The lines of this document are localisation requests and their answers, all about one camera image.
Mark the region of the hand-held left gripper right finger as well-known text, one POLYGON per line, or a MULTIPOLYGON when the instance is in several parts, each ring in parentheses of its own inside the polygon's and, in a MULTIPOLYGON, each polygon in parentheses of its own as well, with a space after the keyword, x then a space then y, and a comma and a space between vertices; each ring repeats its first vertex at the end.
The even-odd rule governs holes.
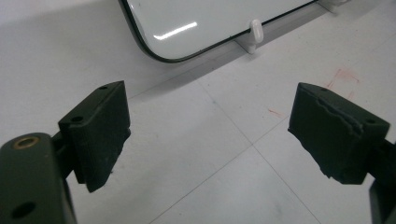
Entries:
POLYGON ((390 183, 389 127, 333 91, 303 82, 297 86, 289 132, 323 174, 342 184, 359 185, 368 174, 390 183))

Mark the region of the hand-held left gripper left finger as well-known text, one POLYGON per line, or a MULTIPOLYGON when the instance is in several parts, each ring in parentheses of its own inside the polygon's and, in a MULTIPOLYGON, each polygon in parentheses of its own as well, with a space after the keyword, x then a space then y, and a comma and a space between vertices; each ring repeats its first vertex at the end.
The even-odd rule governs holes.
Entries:
POLYGON ((77 157, 78 182, 94 192, 108 180, 131 134, 125 84, 106 84, 94 90, 59 122, 65 143, 77 157))

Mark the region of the white plastic board stand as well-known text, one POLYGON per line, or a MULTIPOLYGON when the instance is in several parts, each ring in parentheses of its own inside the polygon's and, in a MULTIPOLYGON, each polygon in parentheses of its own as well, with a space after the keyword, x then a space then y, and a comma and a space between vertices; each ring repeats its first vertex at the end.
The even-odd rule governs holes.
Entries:
MULTIPOLYGON (((317 0, 317 2, 330 11, 335 13, 336 9, 348 0, 317 0)), ((259 20, 253 20, 249 25, 249 32, 235 39, 235 42, 242 47, 248 54, 254 54, 257 46, 264 40, 262 24, 259 20)))

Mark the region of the white board with black rim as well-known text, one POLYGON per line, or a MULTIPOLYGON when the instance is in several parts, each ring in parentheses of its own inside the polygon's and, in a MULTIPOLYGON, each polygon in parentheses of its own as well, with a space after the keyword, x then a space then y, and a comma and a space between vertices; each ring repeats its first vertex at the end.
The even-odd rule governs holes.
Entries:
POLYGON ((316 0, 119 0, 138 46, 153 59, 180 63, 282 18, 316 0))

